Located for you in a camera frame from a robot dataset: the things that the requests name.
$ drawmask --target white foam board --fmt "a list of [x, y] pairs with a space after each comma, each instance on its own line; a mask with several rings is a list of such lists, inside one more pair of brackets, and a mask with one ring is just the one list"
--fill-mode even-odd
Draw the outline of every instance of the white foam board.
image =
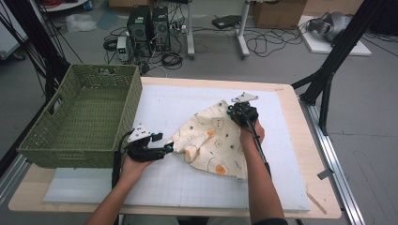
[[[307, 211], [310, 204], [278, 96], [272, 92], [145, 85], [134, 125], [163, 132], [163, 146], [195, 113], [222, 99], [247, 92], [259, 99], [259, 120], [267, 131], [262, 148], [285, 211]], [[111, 169], [57, 169], [45, 202], [100, 203], [111, 190]], [[132, 205], [248, 208], [247, 182], [194, 169], [172, 153], [150, 165], [125, 201]]]
[[[312, 16], [301, 16], [301, 19], [298, 22], [298, 26], [306, 23], [307, 21], [313, 19]], [[305, 44], [307, 45], [310, 53], [330, 53], [331, 47], [330, 43], [327, 42], [322, 36], [318, 35], [316, 31], [307, 31], [306, 27], [302, 29], [298, 29], [301, 33], [302, 38], [304, 39]], [[358, 41], [357, 45], [352, 49], [349, 55], [356, 56], [371, 56], [371, 52], [363, 45], [362, 42]]]

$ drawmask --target cardboard box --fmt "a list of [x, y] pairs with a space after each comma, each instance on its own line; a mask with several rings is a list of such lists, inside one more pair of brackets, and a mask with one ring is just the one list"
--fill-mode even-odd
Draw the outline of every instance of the cardboard box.
[[307, 0], [283, 0], [277, 4], [256, 3], [253, 20], [258, 28], [295, 29]]
[[109, 0], [111, 8], [131, 8], [134, 5], [153, 6], [153, 0]]
[[325, 12], [340, 11], [354, 15], [363, 0], [308, 0], [303, 15], [321, 17]]

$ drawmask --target computer tower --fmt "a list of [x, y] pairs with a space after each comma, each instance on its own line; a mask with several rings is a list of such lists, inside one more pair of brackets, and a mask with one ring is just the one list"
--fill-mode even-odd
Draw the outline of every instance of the computer tower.
[[154, 37], [149, 6], [133, 6], [127, 22], [131, 45], [135, 56], [151, 56]]
[[152, 22], [156, 39], [157, 51], [170, 51], [170, 30], [167, 7], [154, 7]]

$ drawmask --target sleeve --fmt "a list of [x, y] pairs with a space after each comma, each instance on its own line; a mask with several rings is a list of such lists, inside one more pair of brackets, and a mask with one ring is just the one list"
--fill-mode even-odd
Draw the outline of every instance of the sleeve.
[[267, 218], [259, 222], [256, 222], [253, 225], [288, 225], [288, 224], [284, 218]]

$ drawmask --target person's arm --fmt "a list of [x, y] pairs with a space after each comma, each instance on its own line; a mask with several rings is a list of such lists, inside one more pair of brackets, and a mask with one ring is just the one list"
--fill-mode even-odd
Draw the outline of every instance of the person's arm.
[[136, 162], [126, 157], [119, 181], [102, 201], [85, 224], [114, 224], [117, 215], [131, 188], [138, 182], [144, 169], [152, 162]]
[[[255, 130], [262, 142], [265, 131], [259, 121], [255, 123]], [[252, 223], [267, 218], [284, 218], [281, 201], [257, 150], [253, 135], [245, 128], [240, 129], [240, 143], [248, 168], [249, 210]]]

